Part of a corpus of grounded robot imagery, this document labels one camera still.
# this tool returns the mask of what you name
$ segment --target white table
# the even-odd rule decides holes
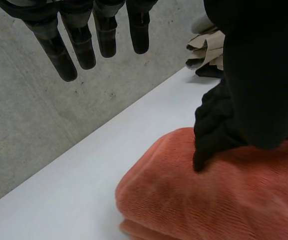
[[[182,69],[0,200],[0,240],[126,240],[114,191],[149,146],[193,126],[217,80]]]

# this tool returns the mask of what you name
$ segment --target beige cloth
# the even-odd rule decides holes
[[[219,30],[198,35],[190,40],[187,49],[191,50],[192,53],[186,61],[186,66],[189,69],[199,69],[209,63],[223,70],[224,40],[225,35]]]

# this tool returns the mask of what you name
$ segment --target folded fabric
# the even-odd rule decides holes
[[[223,46],[225,36],[221,31],[199,35],[190,40],[186,48],[192,53],[186,61],[189,69],[200,69],[206,64],[217,66],[223,70]]]
[[[193,154],[192,128],[151,146],[116,189],[121,230],[135,240],[288,240],[288,140],[218,153],[201,173]]]

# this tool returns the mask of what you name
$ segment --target gray wall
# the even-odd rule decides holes
[[[151,11],[150,50],[136,55],[123,8],[111,59],[99,54],[91,17],[97,65],[77,66],[78,79],[66,83],[26,26],[0,9],[0,198],[181,69],[190,24],[202,11],[201,0],[160,0]]]

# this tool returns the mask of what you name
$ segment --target folded towel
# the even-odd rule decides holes
[[[288,240],[288,140],[218,153],[202,173],[193,154],[193,129],[182,128],[129,170],[116,189],[123,231],[137,240]]]

